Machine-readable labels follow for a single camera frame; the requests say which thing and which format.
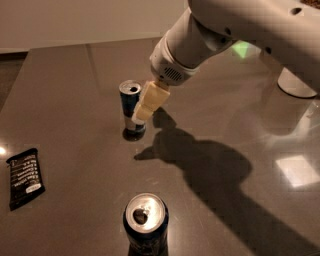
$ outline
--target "silver can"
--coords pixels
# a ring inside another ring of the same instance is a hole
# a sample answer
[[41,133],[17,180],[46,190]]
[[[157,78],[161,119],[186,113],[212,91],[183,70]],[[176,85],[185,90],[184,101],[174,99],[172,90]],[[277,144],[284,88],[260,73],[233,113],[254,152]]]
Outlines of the silver can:
[[168,208],[156,195],[135,196],[123,213],[130,249],[139,255],[160,255],[167,248]]
[[134,108],[139,101],[142,86],[139,82],[128,80],[120,84],[120,97],[125,120],[123,136],[127,140],[139,140],[143,137],[145,124],[136,124],[132,121]]

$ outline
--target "green light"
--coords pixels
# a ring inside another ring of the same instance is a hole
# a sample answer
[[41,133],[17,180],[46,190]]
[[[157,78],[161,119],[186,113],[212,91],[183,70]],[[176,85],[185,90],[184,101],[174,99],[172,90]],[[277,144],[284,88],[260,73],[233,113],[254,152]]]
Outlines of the green light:
[[249,43],[247,42],[238,42],[232,46],[232,49],[241,57],[241,59],[244,59],[247,55],[247,51],[249,48]]

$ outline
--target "white wall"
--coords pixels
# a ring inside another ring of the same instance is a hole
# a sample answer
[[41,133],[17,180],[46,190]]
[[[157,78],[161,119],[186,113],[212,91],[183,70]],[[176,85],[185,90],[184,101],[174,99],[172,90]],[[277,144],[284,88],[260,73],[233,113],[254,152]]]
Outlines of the white wall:
[[187,0],[1,0],[0,52],[162,36]]

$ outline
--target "can top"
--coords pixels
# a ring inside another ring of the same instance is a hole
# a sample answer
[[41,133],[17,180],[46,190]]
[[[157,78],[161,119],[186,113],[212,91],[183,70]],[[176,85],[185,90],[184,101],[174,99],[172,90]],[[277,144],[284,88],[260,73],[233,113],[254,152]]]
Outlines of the can top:
[[126,209],[129,226],[139,233],[151,233],[159,228],[165,218],[165,206],[156,195],[143,193],[135,196]]
[[119,85],[119,90],[126,95],[132,95],[141,91],[141,85],[137,81],[128,80]]

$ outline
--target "floor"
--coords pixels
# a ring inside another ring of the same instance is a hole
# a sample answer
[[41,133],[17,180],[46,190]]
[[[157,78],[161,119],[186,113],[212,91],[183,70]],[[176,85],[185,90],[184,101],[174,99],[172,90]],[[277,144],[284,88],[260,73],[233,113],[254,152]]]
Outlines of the floor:
[[6,102],[26,55],[26,53],[0,55],[0,111]]

